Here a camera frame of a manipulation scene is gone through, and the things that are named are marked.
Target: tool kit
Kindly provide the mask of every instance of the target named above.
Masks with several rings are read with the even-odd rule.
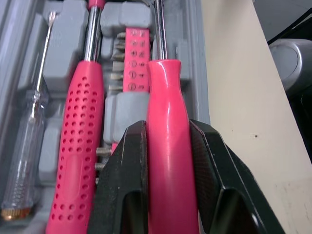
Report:
[[[201,0],[3,0],[0,233],[283,233],[204,51]]]

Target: pink screwdriver handle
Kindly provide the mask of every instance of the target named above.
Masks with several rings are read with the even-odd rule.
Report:
[[[198,234],[189,119],[180,88],[181,62],[148,63],[149,233]]]
[[[81,61],[69,87],[56,190],[47,234],[85,234],[95,190],[94,165],[104,106],[102,67]]]

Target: screwdriver shaft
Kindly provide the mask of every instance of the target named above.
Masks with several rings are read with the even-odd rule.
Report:
[[[168,55],[167,55],[163,0],[155,0],[154,8],[156,18],[156,40],[157,40],[158,58],[167,59]]]
[[[55,20],[56,17],[56,12],[52,11],[49,15],[49,19],[48,19],[48,33],[47,33],[47,37],[45,39],[45,43],[44,43],[44,48],[43,48],[43,54],[42,54],[42,60],[41,60],[41,64],[40,64],[40,70],[39,70],[39,74],[38,74],[38,79],[37,79],[37,83],[36,83],[36,90],[38,92],[41,92],[41,83],[42,83],[42,73],[43,73],[43,66],[44,66],[44,62],[45,62],[45,58],[46,58],[46,54],[47,54],[47,50],[48,50],[48,45],[49,45],[49,40],[50,40],[50,35],[51,35],[51,30],[52,30],[52,25],[53,22]]]

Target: tool case compartment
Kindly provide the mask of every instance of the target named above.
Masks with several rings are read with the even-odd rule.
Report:
[[[49,12],[54,22],[43,77],[50,95],[42,139],[36,195],[38,202],[26,219],[0,221],[0,233],[44,233],[57,175],[64,103],[74,70],[83,59],[88,9],[85,0],[3,0],[0,8],[0,201],[27,90],[39,69]],[[182,62],[181,87],[189,118],[210,123],[205,44],[200,0],[165,0],[168,58]],[[128,27],[150,30],[151,57],[157,58],[153,11],[140,1],[109,1],[101,14],[103,35],[99,62],[105,83],[105,116],[101,147],[110,148],[125,128],[145,120],[149,95],[122,92],[114,70],[118,33]]]

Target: gray object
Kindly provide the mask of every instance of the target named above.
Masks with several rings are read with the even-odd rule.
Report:
[[[43,185],[53,185],[56,181],[61,127],[62,118],[53,118],[44,132],[38,169],[39,179]]]
[[[65,0],[57,16],[43,75],[50,92],[67,92],[82,59],[88,10],[84,0]]]
[[[270,51],[288,96],[312,85],[312,41],[279,39]]]
[[[130,125],[146,120],[148,100],[146,92],[123,92],[116,96],[113,140],[119,142]]]
[[[149,7],[137,2],[108,2],[102,11],[101,28],[104,37],[115,37],[126,27],[152,28],[153,17]]]
[[[105,100],[105,116],[104,116],[104,132],[103,139],[106,143],[112,144],[114,142],[114,121],[116,109],[116,95],[108,95]]]

